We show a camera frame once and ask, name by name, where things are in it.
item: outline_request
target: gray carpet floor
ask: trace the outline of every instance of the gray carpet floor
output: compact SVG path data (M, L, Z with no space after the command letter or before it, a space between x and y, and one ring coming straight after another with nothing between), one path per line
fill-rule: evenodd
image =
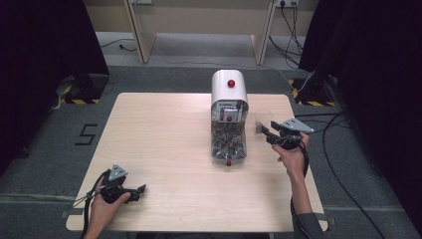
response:
M16 158L0 177L1 238L79 238L66 228L66 213L79 192L85 173L106 125L113 103L124 92L211 93L211 77L217 68L109 67L110 78L97 105L61 105L45 120L29 145L29 156ZM322 138L322 129L335 114L335 107L296 105L290 85L273 70L240 70L249 94L283 94L291 99L298 119L316 129L309 147L316 186L329 220L326 238L379 238L371 223L341 188L329 163L344 187L363 207L386 238L420 238L388 182L371 167L370 154L359 140L356 128L341 115ZM303 77L284 71L287 78ZM94 137L91 145L76 145ZM275 238L291 238L276 233ZM134 233L106 232L102 238L134 238Z

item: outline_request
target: power outlet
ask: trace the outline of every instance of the power outlet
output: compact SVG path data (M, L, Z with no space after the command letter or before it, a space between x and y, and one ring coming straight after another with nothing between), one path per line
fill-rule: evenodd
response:
M276 7L282 7L282 1L285 1L285 8L298 7L299 4L299 0L277 0Z

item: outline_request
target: gumball machine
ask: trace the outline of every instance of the gumball machine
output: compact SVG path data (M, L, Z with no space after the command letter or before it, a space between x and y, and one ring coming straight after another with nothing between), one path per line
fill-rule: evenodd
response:
M245 121L248 114L241 72L220 70L212 77L211 153L216 162L231 166L246 158Z

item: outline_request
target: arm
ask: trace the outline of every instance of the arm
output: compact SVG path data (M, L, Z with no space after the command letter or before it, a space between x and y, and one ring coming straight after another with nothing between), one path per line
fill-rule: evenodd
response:
M305 146L308 146L309 139L306 134L302 133L302 140ZM278 145L272 145L272 148L279 154L278 161L283 163L291 180L293 203L300 223L313 238L323 238L323 232L317 217L313 214L305 183L305 159L302 151L298 147L292 150L285 150ZM295 238L307 238L295 223L294 229Z
M97 186L103 185L104 178L100 179ZM112 219L117 213L118 209L125 203L129 198L130 193L127 192L122 195L113 204L108 204L104 201L101 194L96 191L96 197L93 200L90 223L88 225L87 234L85 239L96 239L99 238L103 230L112 223Z

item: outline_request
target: sleeve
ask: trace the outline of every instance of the sleeve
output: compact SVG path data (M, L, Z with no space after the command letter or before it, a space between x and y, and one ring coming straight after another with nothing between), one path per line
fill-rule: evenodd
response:
M320 228L319 222L317 221L317 216L314 213L299 214L297 215L297 218L302 227L312 236L313 239L324 238L322 229ZM293 220L293 227L295 239L309 238L304 232L302 232L301 228L297 225L295 220Z

